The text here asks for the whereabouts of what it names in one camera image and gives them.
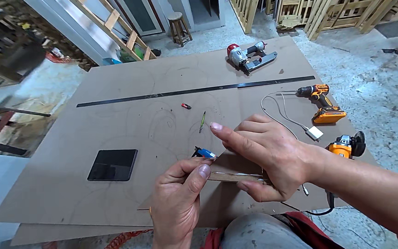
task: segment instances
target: hand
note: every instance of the hand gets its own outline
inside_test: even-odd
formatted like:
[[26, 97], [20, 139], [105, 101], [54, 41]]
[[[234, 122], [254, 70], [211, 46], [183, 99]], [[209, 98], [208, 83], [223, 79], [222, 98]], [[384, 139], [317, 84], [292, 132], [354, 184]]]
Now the hand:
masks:
[[210, 177], [212, 162], [203, 157], [182, 160], [156, 180], [153, 248], [190, 248], [199, 219], [199, 192]]
[[298, 141], [285, 127], [267, 116], [254, 114], [231, 130], [212, 122], [211, 131], [227, 149], [261, 166], [273, 186], [240, 181], [237, 186], [258, 202], [286, 201], [297, 188], [317, 178], [316, 163], [327, 150]]

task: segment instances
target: gray pants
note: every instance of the gray pants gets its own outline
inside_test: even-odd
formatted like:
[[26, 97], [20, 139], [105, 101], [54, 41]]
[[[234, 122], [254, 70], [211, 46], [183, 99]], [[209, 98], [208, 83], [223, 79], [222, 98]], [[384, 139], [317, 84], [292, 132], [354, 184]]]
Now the gray pants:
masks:
[[264, 213], [233, 220], [225, 229], [221, 246], [222, 249], [311, 249], [288, 226]]

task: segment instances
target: red battery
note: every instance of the red battery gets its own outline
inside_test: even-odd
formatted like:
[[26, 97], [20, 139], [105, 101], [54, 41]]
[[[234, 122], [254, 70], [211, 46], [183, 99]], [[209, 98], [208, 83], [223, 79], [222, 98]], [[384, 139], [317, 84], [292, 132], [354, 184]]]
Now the red battery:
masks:
[[187, 105], [187, 104], [185, 104], [185, 103], [182, 103], [181, 106], [184, 107], [185, 109], [188, 109], [188, 110], [191, 109], [191, 106], [189, 106], [189, 105]]

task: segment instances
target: fingernail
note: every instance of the fingernail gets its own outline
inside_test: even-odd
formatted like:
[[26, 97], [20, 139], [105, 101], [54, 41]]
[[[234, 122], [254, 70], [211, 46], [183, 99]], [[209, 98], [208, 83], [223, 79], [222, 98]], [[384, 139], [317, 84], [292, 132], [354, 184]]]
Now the fingernail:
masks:
[[222, 130], [222, 125], [215, 123], [215, 122], [211, 122], [210, 128], [220, 131], [220, 130]]
[[208, 177], [210, 177], [210, 174], [211, 174], [211, 169], [208, 166], [208, 164], [202, 164], [199, 167], [198, 172], [199, 172], [199, 175], [202, 176], [202, 178], [208, 179]]
[[236, 186], [237, 186], [238, 188], [240, 188], [241, 190], [244, 190], [245, 192], [248, 191], [248, 187], [247, 187], [245, 184], [241, 183], [241, 182], [238, 182], [238, 183], [236, 184]]

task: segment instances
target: wooden stool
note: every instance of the wooden stool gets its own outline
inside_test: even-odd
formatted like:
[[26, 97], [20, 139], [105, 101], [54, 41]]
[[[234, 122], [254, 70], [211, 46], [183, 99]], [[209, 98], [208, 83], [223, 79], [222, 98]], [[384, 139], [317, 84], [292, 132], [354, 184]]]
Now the wooden stool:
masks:
[[184, 18], [182, 17], [182, 13], [180, 12], [173, 12], [169, 14], [167, 17], [170, 23], [170, 30], [172, 32], [173, 42], [179, 41], [181, 47], [184, 46], [184, 41], [182, 37], [188, 35], [190, 40], [192, 41], [193, 38], [191, 37], [190, 31], [188, 31], [188, 27], [185, 25]]

